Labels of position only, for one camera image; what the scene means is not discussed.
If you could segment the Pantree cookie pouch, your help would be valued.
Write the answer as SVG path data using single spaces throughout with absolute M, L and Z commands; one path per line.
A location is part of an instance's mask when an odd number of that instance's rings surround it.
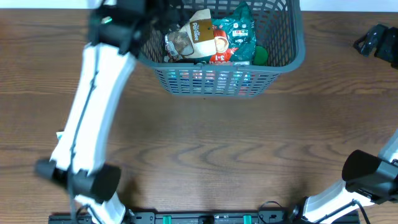
M 165 36 L 164 62 L 198 59 L 216 53 L 211 11 L 202 9 L 178 31 Z

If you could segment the Kleenex tissue multipack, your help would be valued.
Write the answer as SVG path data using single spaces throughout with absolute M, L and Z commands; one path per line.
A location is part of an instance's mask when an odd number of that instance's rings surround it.
M 255 74 L 239 71 L 247 62 L 215 65 L 201 64 L 196 69 L 156 70 L 163 88 L 174 95 L 226 95 L 250 94 Z

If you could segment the green Nescafe coffee bag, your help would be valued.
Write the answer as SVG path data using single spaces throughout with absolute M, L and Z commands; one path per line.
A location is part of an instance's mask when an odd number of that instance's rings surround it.
M 249 65 L 254 57 L 256 34 L 249 5 L 241 2 L 233 13 L 222 19 L 212 19 L 216 53 L 195 58 L 194 63 Z

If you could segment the small green packet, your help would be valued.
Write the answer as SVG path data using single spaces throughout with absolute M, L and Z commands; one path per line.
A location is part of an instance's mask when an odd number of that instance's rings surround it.
M 265 66 L 267 64 L 268 58 L 268 51 L 264 47 L 256 46 L 252 64 L 257 66 Z

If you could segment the small white-green sachet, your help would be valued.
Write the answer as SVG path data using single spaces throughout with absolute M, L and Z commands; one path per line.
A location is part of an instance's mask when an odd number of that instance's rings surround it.
M 63 131 L 58 131 L 58 132 L 56 132 L 56 135 L 57 135 L 57 139 L 58 139 L 58 141 L 59 141 L 59 140 L 61 140 L 61 138 L 62 138 L 63 134 L 64 134 L 64 132 L 63 132 Z

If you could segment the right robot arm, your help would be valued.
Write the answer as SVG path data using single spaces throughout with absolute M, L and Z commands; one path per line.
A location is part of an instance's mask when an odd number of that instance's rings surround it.
M 353 47 L 363 56 L 376 58 L 397 69 L 397 28 L 377 24 L 357 39 Z M 285 223 L 333 223 L 364 207 L 397 203 L 397 133 L 377 156 L 353 151 L 345 161 L 341 179 L 323 192 L 305 197 L 286 214 Z

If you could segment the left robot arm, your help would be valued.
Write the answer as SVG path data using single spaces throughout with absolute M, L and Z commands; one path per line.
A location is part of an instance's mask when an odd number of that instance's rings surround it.
M 77 204 L 94 223 L 131 219 L 117 194 L 121 170 L 106 163 L 109 130 L 150 31 L 166 31 L 187 18 L 183 1 L 93 2 L 80 80 L 67 123 L 52 155 L 39 159 L 34 167 L 38 176 L 68 192 L 73 223 L 78 222 Z

